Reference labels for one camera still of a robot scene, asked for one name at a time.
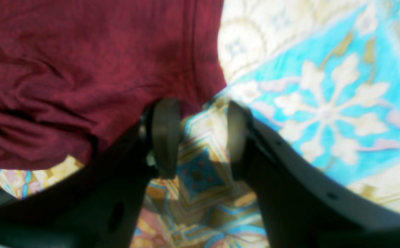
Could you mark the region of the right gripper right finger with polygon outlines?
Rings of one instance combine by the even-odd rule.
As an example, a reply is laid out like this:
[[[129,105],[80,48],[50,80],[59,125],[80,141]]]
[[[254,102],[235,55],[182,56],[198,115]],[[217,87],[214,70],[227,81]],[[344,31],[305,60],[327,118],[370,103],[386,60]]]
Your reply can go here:
[[[400,248],[400,214],[368,201],[306,162],[249,108],[230,101],[234,180],[256,194],[272,248]]]

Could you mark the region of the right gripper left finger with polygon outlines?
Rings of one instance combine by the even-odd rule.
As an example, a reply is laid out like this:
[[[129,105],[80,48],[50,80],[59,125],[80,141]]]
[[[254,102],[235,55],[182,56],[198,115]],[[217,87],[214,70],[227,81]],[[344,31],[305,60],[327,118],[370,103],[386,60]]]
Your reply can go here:
[[[0,248],[127,248],[146,188],[174,179],[178,99],[148,105],[110,148],[61,182],[17,199],[0,188]]]

